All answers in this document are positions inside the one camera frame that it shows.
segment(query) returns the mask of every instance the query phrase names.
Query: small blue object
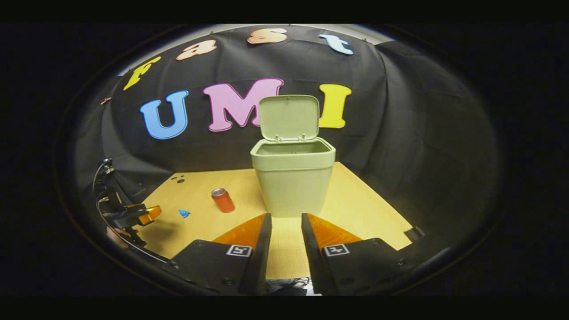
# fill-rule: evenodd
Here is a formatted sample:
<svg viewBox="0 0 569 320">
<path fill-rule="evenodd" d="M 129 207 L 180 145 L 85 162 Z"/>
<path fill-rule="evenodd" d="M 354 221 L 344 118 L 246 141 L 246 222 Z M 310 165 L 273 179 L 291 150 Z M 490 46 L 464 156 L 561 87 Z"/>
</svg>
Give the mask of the small blue object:
<svg viewBox="0 0 569 320">
<path fill-rule="evenodd" d="M 186 218 L 189 215 L 189 211 L 186 210 L 178 210 L 182 217 Z"/>
</svg>

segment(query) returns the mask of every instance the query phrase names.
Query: pink letter m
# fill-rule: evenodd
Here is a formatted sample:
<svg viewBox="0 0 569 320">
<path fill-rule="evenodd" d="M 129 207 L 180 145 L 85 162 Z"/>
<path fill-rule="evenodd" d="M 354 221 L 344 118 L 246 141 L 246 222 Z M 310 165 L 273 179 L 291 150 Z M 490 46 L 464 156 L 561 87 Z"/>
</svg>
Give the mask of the pink letter m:
<svg viewBox="0 0 569 320">
<path fill-rule="evenodd" d="M 225 111 L 231 115 L 235 122 L 244 127 L 255 109 L 255 119 L 253 125 L 260 126 L 259 123 L 259 101 L 264 97 L 277 96 L 279 88 L 284 84 L 281 79 L 260 79 L 257 80 L 249 89 L 247 96 L 242 98 L 239 93 L 229 84 L 215 84 L 204 89 L 204 93 L 209 96 L 212 106 L 212 123 L 209 130 L 225 131 L 231 129 L 233 124 L 227 121 Z"/>
</svg>

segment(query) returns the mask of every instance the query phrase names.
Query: hand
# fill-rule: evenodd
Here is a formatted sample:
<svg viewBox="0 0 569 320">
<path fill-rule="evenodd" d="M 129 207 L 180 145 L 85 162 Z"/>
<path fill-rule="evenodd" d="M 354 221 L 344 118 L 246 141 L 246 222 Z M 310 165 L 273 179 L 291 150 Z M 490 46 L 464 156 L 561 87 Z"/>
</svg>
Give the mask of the hand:
<svg viewBox="0 0 569 320">
<path fill-rule="evenodd" d="M 113 228 L 116 232 L 128 236 L 130 237 L 130 234 L 126 231 L 124 231 L 123 229 L 119 229 L 119 228 Z M 119 236 L 117 236 L 116 233 L 114 233 L 108 226 L 107 226 L 107 237 L 109 237 L 113 242 L 115 242 L 116 244 L 118 244 L 121 248 L 123 249 L 127 249 L 129 247 L 128 243 L 124 242 Z"/>
</svg>

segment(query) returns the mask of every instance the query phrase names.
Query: yellow letter i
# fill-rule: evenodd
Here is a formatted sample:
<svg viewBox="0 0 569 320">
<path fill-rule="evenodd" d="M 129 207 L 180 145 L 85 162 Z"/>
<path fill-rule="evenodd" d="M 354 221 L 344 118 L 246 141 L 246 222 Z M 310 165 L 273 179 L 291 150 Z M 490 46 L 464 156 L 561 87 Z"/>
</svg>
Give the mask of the yellow letter i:
<svg viewBox="0 0 569 320">
<path fill-rule="evenodd" d="M 320 90 L 324 92 L 324 108 L 318 125 L 321 128 L 343 128 L 346 125 L 346 121 L 342 119 L 344 104 L 352 90 L 338 84 L 323 84 Z"/>
</svg>

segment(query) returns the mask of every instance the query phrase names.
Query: soda can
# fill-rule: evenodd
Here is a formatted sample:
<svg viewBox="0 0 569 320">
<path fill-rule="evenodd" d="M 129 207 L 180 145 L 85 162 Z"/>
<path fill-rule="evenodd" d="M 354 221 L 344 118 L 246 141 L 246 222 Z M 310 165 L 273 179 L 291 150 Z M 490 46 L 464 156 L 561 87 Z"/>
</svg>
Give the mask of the soda can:
<svg viewBox="0 0 569 320">
<path fill-rule="evenodd" d="M 215 201 L 219 210 L 221 210 L 223 213 L 228 213 L 235 210 L 235 205 L 233 204 L 233 201 L 231 201 L 229 193 L 223 188 L 213 189 L 212 199 Z"/>
</svg>

